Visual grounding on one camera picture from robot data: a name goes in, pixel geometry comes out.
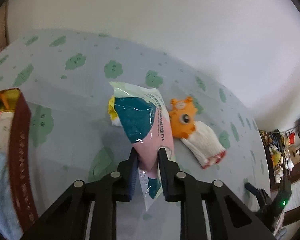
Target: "toy eye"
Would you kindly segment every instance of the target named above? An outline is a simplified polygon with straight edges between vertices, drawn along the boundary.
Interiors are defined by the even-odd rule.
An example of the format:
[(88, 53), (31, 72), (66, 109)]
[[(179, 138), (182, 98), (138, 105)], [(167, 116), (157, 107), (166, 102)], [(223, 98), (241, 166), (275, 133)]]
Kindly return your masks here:
[(188, 114), (182, 114), (180, 116), (180, 122), (183, 123), (183, 124), (187, 124), (187, 123), (190, 123), (190, 116)]

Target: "white wall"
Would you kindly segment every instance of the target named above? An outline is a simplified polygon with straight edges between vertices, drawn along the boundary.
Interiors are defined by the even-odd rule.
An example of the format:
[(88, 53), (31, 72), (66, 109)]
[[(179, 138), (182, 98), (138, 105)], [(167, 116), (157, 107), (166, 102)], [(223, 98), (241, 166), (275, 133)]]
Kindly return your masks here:
[(285, 226), (285, 228), (287, 229), (287, 233), (283, 236), (281, 240), (290, 240), (293, 237), (293, 235), (296, 233), (296, 231), (299, 229), (299, 227), (300, 227), (300, 220)]
[(300, 206), (300, 179), (291, 184), (291, 197), (284, 211), (287, 212)]
[(259, 128), (300, 116), (300, 14), (290, 0), (10, 0), (8, 34), (108, 33), (168, 52), (227, 86)]

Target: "wet wipes package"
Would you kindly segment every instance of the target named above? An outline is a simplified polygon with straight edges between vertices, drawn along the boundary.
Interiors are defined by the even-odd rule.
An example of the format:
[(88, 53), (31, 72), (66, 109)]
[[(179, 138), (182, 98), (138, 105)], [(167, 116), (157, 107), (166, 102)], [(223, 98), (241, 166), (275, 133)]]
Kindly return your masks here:
[(156, 88), (122, 82), (110, 84), (114, 88), (114, 100), (109, 101), (112, 109), (109, 114), (112, 121), (116, 119), (121, 124), (139, 154), (139, 179), (148, 209), (162, 192), (158, 150), (165, 148), (168, 159), (175, 161), (169, 114)]

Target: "light blue cloth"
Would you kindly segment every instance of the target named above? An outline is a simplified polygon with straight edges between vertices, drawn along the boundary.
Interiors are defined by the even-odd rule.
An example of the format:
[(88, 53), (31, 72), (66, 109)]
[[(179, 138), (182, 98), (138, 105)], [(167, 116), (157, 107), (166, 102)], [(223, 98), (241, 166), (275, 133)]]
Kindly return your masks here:
[[(270, 194), (258, 127), (250, 111), (223, 85), (165, 52), (130, 41), (102, 33), (36, 30), (0, 53), (0, 90), (17, 84), (32, 112), (29, 177), (39, 215), (75, 180), (97, 178), (129, 158), (131, 142), (107, 114), (113, 95), (110, 81), (158, 87), (167, 107), (172, 98), (191, 96), (198, 109), (195, 120), (213, 129), (227, 154), (203, 170), (175, 139), (182, 170), (197, 180), (222, 180), (254, 211), (258, 201), (245, 193), (245, 182)], [(179, 203), (168, 204), (161, 194), (146, 212), (140, 187), (148, 188), (148, 181), (137, 183), (141, 186), (132, 203), (117, 205), (118, 240), (180, 238), (175, 230), (180, 224)]]
[(6, 154), (0, 153), (0, 232), (7, 240), (18, 240), (21, 227), (12, 203)]

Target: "white knit glove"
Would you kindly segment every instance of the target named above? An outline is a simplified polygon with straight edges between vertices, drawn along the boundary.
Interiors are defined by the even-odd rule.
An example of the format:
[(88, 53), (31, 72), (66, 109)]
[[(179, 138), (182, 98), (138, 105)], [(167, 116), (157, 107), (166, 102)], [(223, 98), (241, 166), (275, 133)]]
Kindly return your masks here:
[(219, 143), (214, 131), (203, 122), (195, 122), (196, 129), (188, 139), (181, 138), (199, 161), (203, 169), (219, 163), (226, 155), (226, 150)]

